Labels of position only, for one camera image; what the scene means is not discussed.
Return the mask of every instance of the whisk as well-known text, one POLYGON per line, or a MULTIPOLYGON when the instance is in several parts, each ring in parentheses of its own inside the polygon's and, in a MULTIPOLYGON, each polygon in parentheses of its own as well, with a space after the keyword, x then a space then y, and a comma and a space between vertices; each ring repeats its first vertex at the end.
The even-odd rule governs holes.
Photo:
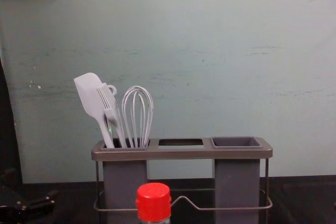
POLYGON ((153 120, 153 99, 151 94, 147 89, 141 86, 130 87, 123 99, 122 99, 122 116, 125 124, 126 133, 131 148, 144 148, 148 146, 149 143, 149 133, 151 130, 152 120, 153 120), (127 106, 129 97, 133 97, 130 104, 130 118, 132 123, 132 128, 129 127, 128 116, 127 116, 127 106), (137 129, 137 119, 136 119, 136 104, 140 105, 140 130, 137 129))

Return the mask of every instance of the black object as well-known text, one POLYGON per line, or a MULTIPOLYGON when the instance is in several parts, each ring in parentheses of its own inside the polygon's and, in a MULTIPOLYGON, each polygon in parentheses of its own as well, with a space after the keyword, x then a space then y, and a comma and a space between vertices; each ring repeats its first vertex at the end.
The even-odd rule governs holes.
POLYGON ((26 201, 8 187, 0 186, 0 223, 24 224, 52 213, 57 194, 57 190, 52 190, 44 198, 26 201))
POLYGON ((11 186, 21 185, 22 175, 13 112, 4 69, 0 61, 0 173, 9 168, 15 169, 11 186))

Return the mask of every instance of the utensil caddy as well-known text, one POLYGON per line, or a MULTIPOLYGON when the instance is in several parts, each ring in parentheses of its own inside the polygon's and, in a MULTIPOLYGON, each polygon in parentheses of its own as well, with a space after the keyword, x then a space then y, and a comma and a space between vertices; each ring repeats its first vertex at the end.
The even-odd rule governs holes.
POLYGON ((215 207, 200 208, 185 196, 178 197, 172 206, 187 200, 199 211, 213 211, 215 224, 258 224, 259 211, 264 210, 267 223, 267 210, 272 207, 268 193, 268 162, 272 154, 272 147, 259 137, 152 138, 144 149, 106 148, 100 141, 91 152, 96 161, 95 209, 108 214, 108 224, 137 224, 136 190, 149 181, 147 160, 212 159, 215 207), (179 148, 185 145, 202 148, 179 148), (265 206, 259 206, 261 159, 266 160, 265 206), (100 208, 99 162, 103 164, 106 209, 100 208))

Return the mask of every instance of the bottle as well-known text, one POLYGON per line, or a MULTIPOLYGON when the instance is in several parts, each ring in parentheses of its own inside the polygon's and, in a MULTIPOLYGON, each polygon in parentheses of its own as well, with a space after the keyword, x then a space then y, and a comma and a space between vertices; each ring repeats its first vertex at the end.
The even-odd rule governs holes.
POLYGON ((170 189, 162 183, 147 183, 136 192, 140 224, 170 224, 170 189))

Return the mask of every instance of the plastic fork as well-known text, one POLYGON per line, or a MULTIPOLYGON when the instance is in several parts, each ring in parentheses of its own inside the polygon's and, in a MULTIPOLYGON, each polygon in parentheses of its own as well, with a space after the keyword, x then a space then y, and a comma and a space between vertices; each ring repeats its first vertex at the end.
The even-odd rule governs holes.
POLYGON ((97 90, 100 94, 101 100, 103 101, 104 112, 107 121, 111 123, 116 129, 121 147, 127 148, 125 136, 122 129, 120 113, 117 109, 116 99, 114 98, 113 93, 106 83, 103 83, 97 90))

